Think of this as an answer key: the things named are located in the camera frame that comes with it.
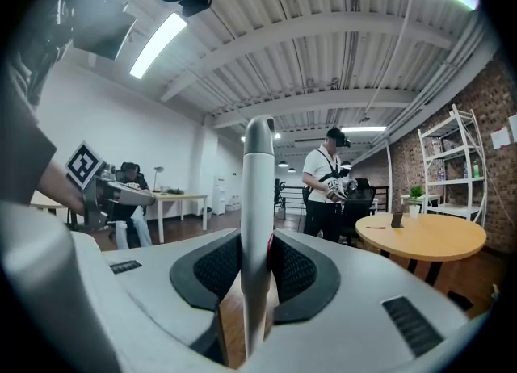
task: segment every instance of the table leg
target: table leg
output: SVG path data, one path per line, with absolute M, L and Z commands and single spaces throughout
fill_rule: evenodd
M 203 231 L 207 230 L 207 199 L 203 198 Z
M 418 260 L 410 259 L 410 264 L 407 266 L 407 270 L 414 274 L 414 271 L 417 269 Z
M 431 286 L 435 285 L 435 281 L 438 278 L 440 269 L 442 268 L 442 262 L 432 262 L 429 272 L 427 273 L 426 283 Z
M 163 244 L 163 202 L 158 200 L 158 237 L 160 239 L 160 244 Z

